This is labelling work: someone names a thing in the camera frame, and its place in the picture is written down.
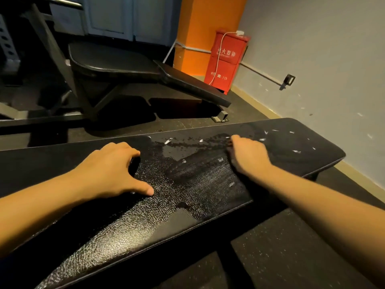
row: white wall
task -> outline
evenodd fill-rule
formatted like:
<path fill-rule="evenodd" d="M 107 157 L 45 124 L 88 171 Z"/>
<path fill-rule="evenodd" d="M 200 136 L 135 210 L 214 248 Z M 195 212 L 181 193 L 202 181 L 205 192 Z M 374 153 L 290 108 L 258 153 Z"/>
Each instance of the white wall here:
<path fill-rule="evenodd" d="M 248 0 L 243 59 L 283 81 L 283 91 L 240 66 L 234 85 L 293 117 L 385 187 L 385 0 Z"/>

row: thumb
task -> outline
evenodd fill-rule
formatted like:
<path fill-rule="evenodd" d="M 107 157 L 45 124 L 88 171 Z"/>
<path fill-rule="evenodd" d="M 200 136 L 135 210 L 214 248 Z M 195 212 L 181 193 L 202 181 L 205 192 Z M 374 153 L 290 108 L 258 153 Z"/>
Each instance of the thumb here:
<path fill-rule="evenodd" d="M 127 189 L 136 193 L 144 194 L 146 196 L 152 196 L 154 194 L 154 189 L 151 185 L 147 184 L 145 181 L 140 181 L 133 177 L 130 177 L 128 180 Z"/>

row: black leather bench pad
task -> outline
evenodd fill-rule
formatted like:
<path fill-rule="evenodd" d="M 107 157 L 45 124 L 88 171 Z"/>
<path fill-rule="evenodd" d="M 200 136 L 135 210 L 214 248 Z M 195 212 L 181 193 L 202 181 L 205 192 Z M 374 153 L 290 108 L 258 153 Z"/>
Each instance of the black leather bench pad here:
<path fill-rule="evenodd" d="M 5 196 L 71 170 L 108 142 L 126 141 L 142 151 L 130 172 L 149 182 L 155 195 L 126 193 L 74 208 L 1 260 L 0 287 L 66 286 L 246 205 L 252 201 L 248 189 L 261 188 L 240 180 L 229 165 L 225 146 L 233 134 L 265 138 L 272 163 L 299 176 L 345 156 L 293 119 L 2 151 L 0 163 L 7 169 L 0 175 L 0 196 Z"/>

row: white cable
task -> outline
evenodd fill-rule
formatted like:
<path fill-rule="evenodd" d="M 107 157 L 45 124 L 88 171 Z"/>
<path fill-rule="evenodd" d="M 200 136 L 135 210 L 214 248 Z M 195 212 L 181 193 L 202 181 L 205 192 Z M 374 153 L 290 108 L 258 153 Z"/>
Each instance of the white cable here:
<path fill-rule="evenodd" d="M 221 39 L 221 45 L 219 46 L 219 51 L 218 51 L 218 60 L 217 60 L 217 66 L 215 67 L 215 73 L 214 73 L 214 77 L 213 79 L 211 80 L 211 82 L 209 83 L 209 85 L 211 85 L 211 83 L 214 81 L 214 78 L 216 76 L 216 72 L 218 70 L 218 63 L 219 63 L 219 57 L 221 56 L 221 50 L 222 50 L 222 42 L 223 42 L 223 38 L 226 34 L 228 33 L 236 33 L 236 32 L 226 32 L 223 36 L 222 36 L 222 39 Z"/>

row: weight bench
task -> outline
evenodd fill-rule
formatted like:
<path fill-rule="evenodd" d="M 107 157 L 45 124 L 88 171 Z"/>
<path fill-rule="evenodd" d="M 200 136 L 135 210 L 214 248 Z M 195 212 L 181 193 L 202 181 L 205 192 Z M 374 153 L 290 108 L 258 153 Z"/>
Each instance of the weight bench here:
<path fill-rule="evenodd" d="M 226 147 L 233 134 L 264 139 L 272 164 L 311 180 L 345 157 L 340 148 L 294 119 L 1 151 L 0 165 L 7 168 L 0 174 L 0 196 L 70 171 L 95 149 L 122 141 L 141 151 L 140 162 L 133 161 L 129 172 L 151 184 L 155 194 L 125 193 L 75 207 L 0 260 L 0 287 L 64 288 L 130 262 L 133 256 L 138 262 L 145 251 L 151 259 L 158 246 L 183 254 L 192 233 L 209 225 L 209 231 L 217 231 L 213 227 L 221 219 L 229 229 L 279 213 L 286 208 L 281 201 L 230 166 Z M 245 209 L 251 209 L 248 217 Z M 237 220 L 229 218 L 237 213 Z M 198 237 L 210 240 L 206 234 Z M 148 268 L 157 269 L 151 264 Z M 120 272 L 124 282 L 140 287 L 139 277 L 125 269 Z"/>
<path fill-rule="evenodd" d="M 22 4 L 20 6 L 24 8 L 24 17 L 31 23 L 63 76 L 68 85 L 68 91 L 63 93 L 57 103 L 49 110 L 19 111 L 0 102 L 0 114 L 7 118 L 0 120 L 0 127 L 50 121 L 72 121 L 83 118 L 97 121 L 98 112 L 114 97 L 121 94 L 127 83 L 161 83 L 167 87 L 177 89 L 202 99 L 203 103 L 213 103 L 219 106 L 218 114 L 215 114 L 212 119 L 215 122 L 228 121 L 226 118 L 228 114 L 221 106 L 229 107 L 231 103 L 223 98 L 223 94 L 218 89 L 162 62 L 151 61 L 140 53 L 94 43 L 76 42 L 69 44 L 70 59 L 66 60 L 46 24 L 44 15 L 38 10 L 36 4 L 29 3 L 31 0 L 17 1 Z M 75 2 L 66 0 L 46 1 L 82 9 L 82 5 Z M 4 13 L 6 10 L 6 8 L 1 8 L 0 13 Z M 87 89 L 80 82 L 82 77 L 109 82 L 110 86 L 98 96 L 98 99 L 91 98 L 87 94 Z M 64 102 L 73 95 L 77 99 L 80 108 L 76 110 L 63 108 Z"/>

